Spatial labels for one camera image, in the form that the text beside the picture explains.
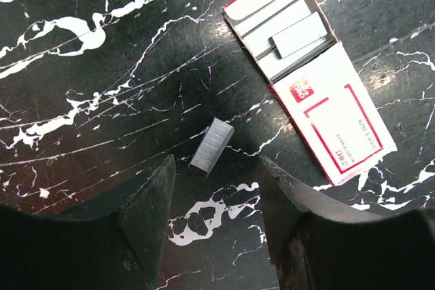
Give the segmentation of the red white staple box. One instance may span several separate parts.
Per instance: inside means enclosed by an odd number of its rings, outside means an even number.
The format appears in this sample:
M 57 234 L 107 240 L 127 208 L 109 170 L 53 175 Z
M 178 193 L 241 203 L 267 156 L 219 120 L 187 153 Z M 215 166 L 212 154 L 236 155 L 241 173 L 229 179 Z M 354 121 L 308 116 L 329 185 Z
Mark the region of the red white staple box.
M 224 16 L 331 184 L 397 149 L 316 0 L 233 0 Z

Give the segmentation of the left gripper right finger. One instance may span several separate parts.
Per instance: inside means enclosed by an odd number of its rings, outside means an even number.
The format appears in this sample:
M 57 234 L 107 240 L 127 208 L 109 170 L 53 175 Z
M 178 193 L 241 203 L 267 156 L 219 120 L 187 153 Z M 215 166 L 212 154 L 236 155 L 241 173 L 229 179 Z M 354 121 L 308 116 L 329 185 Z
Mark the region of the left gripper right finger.
M 281 289 L 433 289 L 434 210 L 386 217 L 258 158 L 268 253 Z

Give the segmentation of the silver staple strip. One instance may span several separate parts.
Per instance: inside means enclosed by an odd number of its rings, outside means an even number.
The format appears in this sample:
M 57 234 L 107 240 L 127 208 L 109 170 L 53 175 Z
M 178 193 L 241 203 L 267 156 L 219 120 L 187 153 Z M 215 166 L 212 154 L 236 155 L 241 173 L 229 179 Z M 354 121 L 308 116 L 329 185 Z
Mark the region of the silver staple strip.
M 209 175 L 233 134 L 234 128 L 230 124 L 215 117 L 206 129 L 189 166 L 194 166 Z

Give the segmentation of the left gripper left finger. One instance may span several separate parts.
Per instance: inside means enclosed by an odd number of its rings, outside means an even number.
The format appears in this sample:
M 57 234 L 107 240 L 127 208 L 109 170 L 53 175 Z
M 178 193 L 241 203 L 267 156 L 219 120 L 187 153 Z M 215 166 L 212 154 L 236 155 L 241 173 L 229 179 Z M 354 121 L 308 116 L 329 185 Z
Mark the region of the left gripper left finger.
M 154 289 L 176 163 L 57 215 L 1 207 L 2 289 Z

